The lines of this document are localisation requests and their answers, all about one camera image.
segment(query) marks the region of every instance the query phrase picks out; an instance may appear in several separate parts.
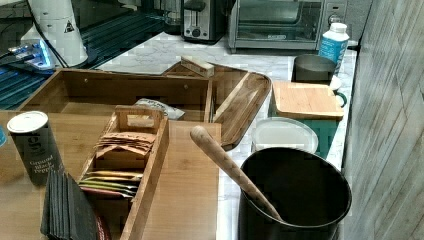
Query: marble countertop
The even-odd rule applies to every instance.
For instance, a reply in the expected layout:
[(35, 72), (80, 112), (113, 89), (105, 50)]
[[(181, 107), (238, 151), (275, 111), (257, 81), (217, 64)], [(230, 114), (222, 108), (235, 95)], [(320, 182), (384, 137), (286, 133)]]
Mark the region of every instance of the marble countertop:
[[(261, 73), (268, 76), (271, 81), (290, 81), (293, 60), (295, 58), (295, 56), (285, 56), (281, 51), (275, 50), (249, 50), (231, 54), (227, 48), (225, 38), (221, 39), (215, 45), (203, 45), (185, 42), (180, 36), (161, 33), (110, 60), (98, 69), (114, 72), (162, 74), (172, 65), (179, 62), (180, 56), (183, 55), (194, 56), (207, 62)], [(339, 170), (341, 170), (344, 154), (355, 62), (356, 52), (347, 50), (338, 74), (342, 82), (339, 92), (347, 97), (348, 103), (343, 108), (345, 115), (343, 120), (338, 124), (326, 160)], [(256, 126), (256, 122), (268, 117), (270, 98), (271, 94), (268, 94), (240, 144), (227, 152), (239, 166), (252, 153), (251, 133)], [(239, 197), (239, 187), (220, 170), (217, 240), (237, 239)]]

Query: black napkin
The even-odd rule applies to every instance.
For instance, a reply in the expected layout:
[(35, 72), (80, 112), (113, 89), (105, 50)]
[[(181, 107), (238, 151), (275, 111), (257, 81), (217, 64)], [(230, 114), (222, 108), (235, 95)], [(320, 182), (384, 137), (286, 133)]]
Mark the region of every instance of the black napkin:
[(49, 239), (97, 239), (94, 211), (75, 180), (63, 171), (49, 171), (40, 231)]

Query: oven door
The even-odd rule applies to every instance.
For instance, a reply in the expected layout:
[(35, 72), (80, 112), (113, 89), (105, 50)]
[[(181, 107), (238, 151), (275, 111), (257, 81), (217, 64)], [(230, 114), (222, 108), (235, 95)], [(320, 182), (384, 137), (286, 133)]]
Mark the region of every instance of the oven door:
[(320, 33), (322, 0), (239, 0), (236, 42), (283, 48), (281, 43), (315, 49)]

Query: wooden spoon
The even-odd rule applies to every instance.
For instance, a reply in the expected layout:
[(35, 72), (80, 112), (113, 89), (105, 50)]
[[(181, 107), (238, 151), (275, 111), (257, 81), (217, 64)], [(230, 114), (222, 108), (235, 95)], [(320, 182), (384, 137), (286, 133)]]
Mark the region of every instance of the wooden spoon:
[(280, 215), (274, 206), (266, 199), (262, 192), (255, 186), (248, 176), (236, 165), (228, 156), (224, 149), (211, 137), (211, 135), (202, 126), (195, 126), (190, 131), (190, 137), (196, 145), (203, 150), (216, 165), (233, 179), (239, 187), (245, 191), (258, 205), (265, 207), (272, 217), (282, 222)]

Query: black pot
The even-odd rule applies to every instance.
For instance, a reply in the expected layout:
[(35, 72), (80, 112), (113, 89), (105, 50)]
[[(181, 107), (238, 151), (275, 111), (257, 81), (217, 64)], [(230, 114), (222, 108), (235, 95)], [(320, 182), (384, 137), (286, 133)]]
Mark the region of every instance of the black pot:
[(292, 82), (330, 85), (336, 64), (328, 58), (304, 54), (294, 59)]
[(241, 169), (284, 222), (271, 217), (242, 190), (240, 240), (331, 240), (350, 209), (348, 182), (334, 166), (314, 154), (267, 148), (248, 157)]

